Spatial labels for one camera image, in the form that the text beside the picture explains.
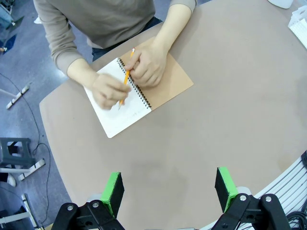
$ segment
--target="pencil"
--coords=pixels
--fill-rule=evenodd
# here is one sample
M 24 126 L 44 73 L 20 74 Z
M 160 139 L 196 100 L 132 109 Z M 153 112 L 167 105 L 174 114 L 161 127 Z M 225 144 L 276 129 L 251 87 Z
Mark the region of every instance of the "pencil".
M 135 51 L 135 48 L 132 49 L 132 52 L 131 52 L 131 54 L 130 54 L 130 58 L 133 56 L 134 51 Z M 130 70 L 127 70 L 127 71 L 126 71 L 125 80 L 124 80 L 124 84 L 125 84 L 125 85 L 127 85 L 127 81 L 128 81 L 128 78 L 129 78 L 129 74 L 130 74 Z M 120 100 L 120 101 L 119 101 L 119 108 L 118 108 L 118 109 L 120 109 L 120 107 L 123 105 L 123 103 L 124 103 L 124 100 Z

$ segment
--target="white notebook page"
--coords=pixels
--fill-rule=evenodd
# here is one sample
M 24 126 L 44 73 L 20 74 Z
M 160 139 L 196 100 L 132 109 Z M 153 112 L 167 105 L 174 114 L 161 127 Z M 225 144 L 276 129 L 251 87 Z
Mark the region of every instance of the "white notebook page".
M 125 79 L 125 72 L 121 69 L 118 58 L 104 66 L 98 73 L 108 73 L 122 82 L 124 82 Z M 130 85 L 132 90 L 120 110 L 118 110 L 119 102 L 114 105 L 111 110 L 101 109 L 95 102 L 92 92 L 84 88 L 108 138 L 114 137 L 116 134 L 151 112 L 151 109 L 144 104 L 142 98 L 138 95 L 137 90 L 133 88 L 130 81 L 128 81 L 127 84 Z

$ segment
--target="chair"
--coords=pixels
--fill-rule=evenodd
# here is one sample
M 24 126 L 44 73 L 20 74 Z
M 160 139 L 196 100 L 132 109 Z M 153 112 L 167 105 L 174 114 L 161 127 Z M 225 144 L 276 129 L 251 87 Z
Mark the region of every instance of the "chair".
M 21 142 L 22 151 L 18 152 L 18 146 L 16 143 Z M 29 138 L 0 138 L 0 166 L 6 165 L 21 165 L 26 168 L 35 164 L 35 159 L 30 156 L 28 143 Z M 18 153 L 21 156 L 13 156 L 14 153 Z

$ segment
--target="tabletop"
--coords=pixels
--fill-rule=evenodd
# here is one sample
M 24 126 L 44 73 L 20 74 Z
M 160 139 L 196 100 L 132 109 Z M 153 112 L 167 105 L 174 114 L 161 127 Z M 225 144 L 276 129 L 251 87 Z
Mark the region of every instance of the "tabletop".
M 194 85 L 108 139 L 82 86 L 66 81 L 40 104 L 66 189 L 78 205 L 121 171 L 118 220 L 126 229 L 201 228 L 222 211 L 216 167 L 259 192 L 305 150 L 307 51 L 291 12 L 267 1 L 198 7 L 170 54 Z M 92 64 L 99 70 L 161 25 Z

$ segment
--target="man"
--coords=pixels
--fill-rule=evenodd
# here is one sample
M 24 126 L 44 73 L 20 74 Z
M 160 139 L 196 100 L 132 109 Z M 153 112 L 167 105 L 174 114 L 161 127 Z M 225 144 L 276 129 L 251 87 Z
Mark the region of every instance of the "man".
M 96 73 L 77 51 L 69 21 L 88 37 L 93 59 L 159 23 L 153 0 L 34 0 L 57 67 L 93 92 L 103 109 L 111 109 L 131 90 L 112 76 Z M 153 42 L 136 50 L 126 69 L 141 87 L 156 86 L 172 44 L 187 24 L 196 0 L 172 0 Z

